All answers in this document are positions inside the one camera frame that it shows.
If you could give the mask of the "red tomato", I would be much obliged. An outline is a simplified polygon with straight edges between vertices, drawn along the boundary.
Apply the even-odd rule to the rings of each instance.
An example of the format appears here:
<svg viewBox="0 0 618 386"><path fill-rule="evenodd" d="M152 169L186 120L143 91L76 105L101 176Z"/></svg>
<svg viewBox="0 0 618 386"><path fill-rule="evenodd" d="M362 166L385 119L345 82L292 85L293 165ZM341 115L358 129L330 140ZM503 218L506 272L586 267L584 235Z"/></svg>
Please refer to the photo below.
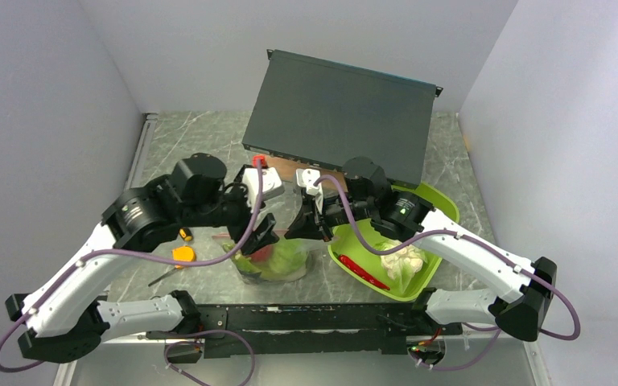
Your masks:
<svg viewBox="0 0 618 386"><path fill-rule="evenodd" d="M274 251L274 246L267 245L263 248L260 248L259 250L252 253L251 255L249 255L249 258L255 264L264 263L271 258L271 256L273 255L273 251Z"/></svg>

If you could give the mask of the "green cabbage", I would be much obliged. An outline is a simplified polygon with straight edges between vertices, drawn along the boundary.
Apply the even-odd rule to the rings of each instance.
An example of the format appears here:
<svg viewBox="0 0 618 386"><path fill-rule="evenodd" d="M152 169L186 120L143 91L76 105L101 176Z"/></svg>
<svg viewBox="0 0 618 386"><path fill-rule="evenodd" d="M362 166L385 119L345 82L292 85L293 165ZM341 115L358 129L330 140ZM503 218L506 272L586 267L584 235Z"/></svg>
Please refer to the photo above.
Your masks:
<svg viewBox="0 0 618 386"><path fill-rule="evenodd" d="M294 281L307 273L307 243L304 240L280 240L268 260L270 277L274 281Z"/></svg>

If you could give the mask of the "clear zip top bag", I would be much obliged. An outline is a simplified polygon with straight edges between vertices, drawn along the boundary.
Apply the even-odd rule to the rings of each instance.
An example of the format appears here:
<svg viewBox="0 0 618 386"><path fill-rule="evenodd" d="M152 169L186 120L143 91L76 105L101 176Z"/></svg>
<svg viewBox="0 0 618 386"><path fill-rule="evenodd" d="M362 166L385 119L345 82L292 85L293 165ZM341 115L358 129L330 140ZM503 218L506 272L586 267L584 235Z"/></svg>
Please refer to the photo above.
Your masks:
<svg viewBox="0 0 618 386"><path fill-rule="evenodd" d="M276 231L279 241L250 255L241 250L230 257L241 280L249 285L274 284L301 279L311 266L311 240L290 239Z"/></svg>

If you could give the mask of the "green celery stalks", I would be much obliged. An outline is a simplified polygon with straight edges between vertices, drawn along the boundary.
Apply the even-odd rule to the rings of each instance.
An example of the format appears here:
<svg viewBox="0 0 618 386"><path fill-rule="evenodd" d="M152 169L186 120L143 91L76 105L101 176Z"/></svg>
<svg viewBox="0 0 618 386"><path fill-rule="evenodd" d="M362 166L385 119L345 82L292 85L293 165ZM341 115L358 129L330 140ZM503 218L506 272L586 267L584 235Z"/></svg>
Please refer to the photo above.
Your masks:
<svg viewBox="0 0 618 386"><path fill-rule="evenodd" d="M262 282L263 270L259 265L252 262L250 257L246 257L237 251L230 257L231 262L235 266L241 280L246 284L258 284Z"/></svg>

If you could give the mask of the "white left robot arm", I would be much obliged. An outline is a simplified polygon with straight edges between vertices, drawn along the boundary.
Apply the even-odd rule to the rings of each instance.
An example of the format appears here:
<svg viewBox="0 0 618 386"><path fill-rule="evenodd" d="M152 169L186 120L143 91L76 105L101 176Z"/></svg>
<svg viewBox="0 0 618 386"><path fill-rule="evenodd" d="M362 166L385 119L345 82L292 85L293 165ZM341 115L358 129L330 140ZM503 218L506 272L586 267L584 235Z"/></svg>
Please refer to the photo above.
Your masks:
<svg viewBox="0 0 618 386"><path fill-rule="evenodd" d="M235 252L275 243L274 217L260 216L260 210L283 191L278 172L256 157L231 183L226 174L219 158L197 153L179 160L170 174L119 195L54 277L6 300L10 319L23 328L22 356L32 365L68 363L126 335L163 331L187 338L199 331L200 312L185 290L124 303L107 302L101 292L137 261L157 261L155 249L185 228L224 227Z"/></svg>

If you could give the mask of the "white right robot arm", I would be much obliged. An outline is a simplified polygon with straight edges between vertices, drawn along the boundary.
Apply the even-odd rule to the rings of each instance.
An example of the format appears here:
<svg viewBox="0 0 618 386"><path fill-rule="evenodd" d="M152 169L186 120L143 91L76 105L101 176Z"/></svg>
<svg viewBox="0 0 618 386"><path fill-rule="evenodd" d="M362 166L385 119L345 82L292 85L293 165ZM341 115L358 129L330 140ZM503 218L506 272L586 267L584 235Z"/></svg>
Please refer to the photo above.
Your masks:
<svg viewBox="0 0 618 386"><path fill-rule="evenodd" d="M332 229L359 220L401 248L413 246L472 273L486 290L426 289L411 312L414 329L430 334L457 322L491 324L506 334L534 342L551 301L557 265L546 257L532 261L509 253L457 224L428 200L392 187L382 167L369 158L350 159L341 185L332 175L295 171L302 207L289 227L289 239L330 241Z"/></svg>

